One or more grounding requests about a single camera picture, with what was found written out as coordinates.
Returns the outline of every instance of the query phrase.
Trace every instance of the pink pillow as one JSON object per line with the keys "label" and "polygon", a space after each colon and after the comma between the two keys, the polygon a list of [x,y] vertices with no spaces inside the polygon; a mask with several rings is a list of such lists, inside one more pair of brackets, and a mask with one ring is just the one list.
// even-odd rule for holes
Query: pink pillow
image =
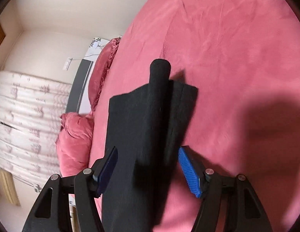
{"label": "pink pillow", "polygon": [[108,74],[113,58],[118,50],[119,42],[120,38],[112,39],[108,44],[106,44],[96,60],[88,87],[89,101],[92,111],[95,111],[104,81]]}
{"label": "pink pillow", "polygon": [[61,131],[56,141],[57,155],[63,177],[76,175],[88,167],[94,119],[78,113],[61,115]]}

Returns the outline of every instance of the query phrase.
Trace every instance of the floral curtain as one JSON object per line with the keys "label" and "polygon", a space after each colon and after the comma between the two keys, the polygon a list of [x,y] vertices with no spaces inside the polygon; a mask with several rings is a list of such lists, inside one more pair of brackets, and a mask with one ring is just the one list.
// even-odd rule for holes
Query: floral curtain
{"label": "floral curtain", "polygon": [[70,84],[0,71],[0,167],[43,187],[59,173],[55,141]]}

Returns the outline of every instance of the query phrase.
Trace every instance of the metal screw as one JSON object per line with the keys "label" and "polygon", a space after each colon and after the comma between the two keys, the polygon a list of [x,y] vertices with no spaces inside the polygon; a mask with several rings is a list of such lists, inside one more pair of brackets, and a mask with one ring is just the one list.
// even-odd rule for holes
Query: metal screw
{"label": "metal screw", "polygon": [[52,181],[55,181],[55,180],[57,180],[58,178],[59,178],[59,175],[57,175],[56,173],[53,174],[53,175],[51,175],[51,180],[52,180]]}
{"label": "metal screw", "polygon": [[89,174],[91,172],[92,172],[91,168],[86,168],[86,169],[83,170],[84,174]]}
{"label": "metal screw", "polygon": [[212,174],[214,174],[214,170],[211,169],[211,168],[207,168],[207,169],[205,170],[205,173],[206,173],[206,174],[209,174],[209,175],[212,175]]}
{"label": "metal screw", "polygon": [[245,181],[245,180],[246,180],[246,177],[245,177],[243,174],[240,174],[240,175],[238,175],[238,179],[239,179],[240,181]]}

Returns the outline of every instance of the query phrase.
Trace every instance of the pink bedsheet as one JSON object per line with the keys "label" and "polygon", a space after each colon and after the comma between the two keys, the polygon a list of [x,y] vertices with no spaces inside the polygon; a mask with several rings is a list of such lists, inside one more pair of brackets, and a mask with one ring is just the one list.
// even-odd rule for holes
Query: pink bedsheet
{"label": "pink bedsheet", "polygon": [[[300,23],[287,3],[149,0],[106,78],[90,165],[104,154],[109,98],[147,83],[156,58],[199,89],[183,144],[220,173],[246,174],[274,231],[287,231],[300,213]],[[191,231],[199,204],[178,168],[154,231]]]}

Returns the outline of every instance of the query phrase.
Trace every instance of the curtain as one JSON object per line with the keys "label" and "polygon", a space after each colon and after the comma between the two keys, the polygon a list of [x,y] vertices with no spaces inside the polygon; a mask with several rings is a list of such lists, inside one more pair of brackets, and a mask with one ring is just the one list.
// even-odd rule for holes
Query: curtain
{"label": "curtain", "polygon": [[0,71],[0,167],[43,187],[59,173],[55,141],[70,84]]}

